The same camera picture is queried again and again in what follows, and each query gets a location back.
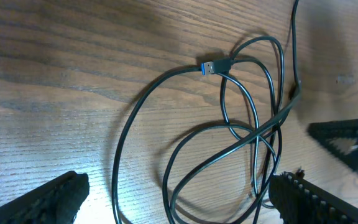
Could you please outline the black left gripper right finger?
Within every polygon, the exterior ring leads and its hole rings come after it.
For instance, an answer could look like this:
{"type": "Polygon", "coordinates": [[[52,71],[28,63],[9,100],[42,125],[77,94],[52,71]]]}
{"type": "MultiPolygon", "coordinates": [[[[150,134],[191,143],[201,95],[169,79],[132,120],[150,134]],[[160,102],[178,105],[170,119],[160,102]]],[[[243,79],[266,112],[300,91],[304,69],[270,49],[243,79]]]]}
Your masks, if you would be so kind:
{"type": "Polygon", "coordinates": [[[291,172],[274,175],[269,199],[287,224],[358,224],[358,208],[291,172]]]}

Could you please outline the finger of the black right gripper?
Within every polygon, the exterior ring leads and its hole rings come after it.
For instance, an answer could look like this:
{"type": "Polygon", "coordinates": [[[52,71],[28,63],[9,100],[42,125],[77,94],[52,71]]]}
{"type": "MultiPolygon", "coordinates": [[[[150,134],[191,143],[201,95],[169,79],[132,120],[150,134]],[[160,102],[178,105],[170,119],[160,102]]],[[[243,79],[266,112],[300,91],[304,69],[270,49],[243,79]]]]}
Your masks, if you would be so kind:
{"type": "Polygon", "coordinates": [[[308,134],[358,173],[358,119],[311,123],[308,134]]]}

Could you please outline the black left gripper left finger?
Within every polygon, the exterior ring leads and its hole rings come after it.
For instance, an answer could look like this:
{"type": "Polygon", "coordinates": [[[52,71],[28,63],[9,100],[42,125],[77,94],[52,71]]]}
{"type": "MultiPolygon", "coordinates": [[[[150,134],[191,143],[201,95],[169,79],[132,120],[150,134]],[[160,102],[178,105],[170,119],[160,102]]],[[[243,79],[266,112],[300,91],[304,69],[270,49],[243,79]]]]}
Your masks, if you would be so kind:
{"type": "Polygon", "coordinates": [[[0,223],[72,224],[90,192],[87,174],[69,171],[0,207],[0,223]]]}

